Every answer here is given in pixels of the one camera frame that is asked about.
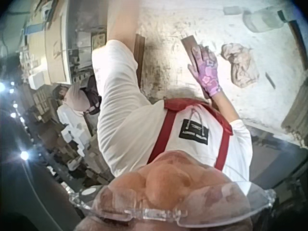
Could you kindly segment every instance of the hand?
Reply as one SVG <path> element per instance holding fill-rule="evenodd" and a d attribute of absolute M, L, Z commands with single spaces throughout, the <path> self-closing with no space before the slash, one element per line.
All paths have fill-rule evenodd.
<path fill-rule="evenodd" d="M 218 81 L 217 58 L 208 47 L 203 47 L 202 45 L 193 47 L 192 54 L 196 62 L 196 67 L 189 64 L 188 69 L 203 90 L 212 97 L 222 90 Z"/>

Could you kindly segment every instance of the workshop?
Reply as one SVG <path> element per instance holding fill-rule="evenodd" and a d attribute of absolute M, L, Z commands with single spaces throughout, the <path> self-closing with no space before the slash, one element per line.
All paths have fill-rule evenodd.
<path fill-rule="evenodd" d="M 0 229 L 301 229 L 308 21 L 297 2 L 8 2 Z"/>

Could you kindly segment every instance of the wooden block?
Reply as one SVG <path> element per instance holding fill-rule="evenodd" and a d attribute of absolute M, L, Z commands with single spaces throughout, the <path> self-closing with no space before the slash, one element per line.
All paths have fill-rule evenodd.
<path fill-rule="evenodd" d="M 194 66 L 194 68 L 197 69 L 197 64 L 193 57 L 193 52 L 192 52 L 192 48 L 198 46 L 196 39 L 194 38 L 193 35 L 191 35 L 187 38 L 182 39 L 181 42 L 189 56 L 189 59 L 191 60 L 192 65 Z M 208 100 L 210 98 L 209 95 L 205 91 L 203 91 L 203 93 L 204 97 Z"/>
<path fill-rule="evenodd" d="M 144 46 L 145 46 L 145 37 L 142 37 L 141 35 L 137 34 L 136 42 L 135 42 L 134 57 L 135 57 L 136 62 L 138 63 L 137 80 L 138 80 L 139 88 L 141 87 Z"/>

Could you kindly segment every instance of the white t-shirt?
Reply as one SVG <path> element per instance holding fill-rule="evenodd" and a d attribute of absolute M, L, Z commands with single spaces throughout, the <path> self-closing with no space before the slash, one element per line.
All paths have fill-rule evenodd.
<path fill-rule="evenodd" d="M 147 164 L 167 111 L 164 101 L 154 105 L 139 90 L 138 64 L 132 52 L 121 42 L 112 40 L 93 52 L 93 67 L 99 94 L 103 97 L 98 122 L 100 150 L 118 177 Z M 204 142 L 184 137 L 182 130 L 204 126 Z M 228 156 L 223 173 L 232 181 L 249 181 L 252 159 L 251 136 L 241 120 L 231 123 Z M 189 106 L 177 113 L 166 151 L 182 150 L 203 164 L 214 166 L 222 138 L 222 126 L 203 107 Z"/>

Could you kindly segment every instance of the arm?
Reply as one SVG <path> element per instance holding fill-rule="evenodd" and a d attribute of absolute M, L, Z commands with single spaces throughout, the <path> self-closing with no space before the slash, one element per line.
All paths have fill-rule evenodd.
<path fill-rule="evenodd" d="M 240 119 L 234 106 L 223 91 L 213 95 L 212 100 L 216 103 L 220 113 L 229 123 Z"/>
<path fill-rule="evenodd" d="M 218 62 L 215 54 L 208 47 L 203 46 L 194 47 L 192 54 L 195 58 L 195 66 L 197 68 L 188 65 L 188 69 L 201 85 L 203 92 L 206 92 L 212 98 L 214 101 L 213 104 L 217 106 L 220 113 L 229 123 L 240 119 L 219 85 L 217 73 Z"/>
<path fill-rule="evenodd" d="M 112 0 L 109 4 L 107 40 L 118 40 L 134 52 L 140 0 Z"/>

